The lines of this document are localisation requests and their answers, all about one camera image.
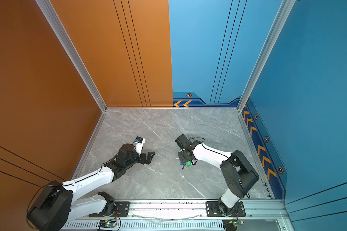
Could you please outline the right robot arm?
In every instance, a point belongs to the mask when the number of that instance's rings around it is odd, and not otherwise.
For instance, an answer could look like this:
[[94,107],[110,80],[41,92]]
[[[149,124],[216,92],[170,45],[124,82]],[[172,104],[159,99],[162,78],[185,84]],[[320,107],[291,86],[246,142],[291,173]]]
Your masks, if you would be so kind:
[[178,157],[182,166],[194,166],[197,162],[206,162],[221,170],[227,189],[218,200],[218,210],[223,216],[238,216],[240,200],[248,196],[249,191],[258,182],[259,175],[245,155],[220,151],[209,147],[202,141],[191,141],[184,134],[175,139],[180,148]]

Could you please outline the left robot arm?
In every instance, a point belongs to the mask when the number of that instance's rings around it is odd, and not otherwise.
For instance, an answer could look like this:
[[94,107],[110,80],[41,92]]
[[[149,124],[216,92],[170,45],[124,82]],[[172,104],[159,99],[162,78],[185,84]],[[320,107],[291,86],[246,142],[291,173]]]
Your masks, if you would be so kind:
[[142,148],[141,143],[126,143],[96,171],[72,181],[53,181],[45,185],[41,194],[33,196],[35,202],[27,209],[28,225],[39,231],[59,231],[67,222],[89,214],[111,215],[115,207],[111,195],[106,192],[88,198],[84,195],[116,181],[137,163],[149,165],[156,153],[145,154]]

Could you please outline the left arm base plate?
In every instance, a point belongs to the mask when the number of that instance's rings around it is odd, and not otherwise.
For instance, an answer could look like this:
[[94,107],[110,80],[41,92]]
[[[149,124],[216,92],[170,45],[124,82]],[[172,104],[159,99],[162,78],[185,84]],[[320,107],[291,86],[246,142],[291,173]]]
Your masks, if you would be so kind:
[[88,217],[100,217],[100,218],[125,218],[128,217],[130,202],[120,201],[120,202],[108,202],[105,208],[100,213],[93,213],[88,215]]

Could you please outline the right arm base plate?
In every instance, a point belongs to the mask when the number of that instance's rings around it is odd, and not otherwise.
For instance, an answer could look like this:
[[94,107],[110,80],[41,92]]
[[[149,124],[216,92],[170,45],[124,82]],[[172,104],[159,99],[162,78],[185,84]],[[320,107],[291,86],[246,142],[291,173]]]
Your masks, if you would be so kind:
[[220,201],[205,202],[208,217],[246,217],[246,211],[242,201],[228,208]]

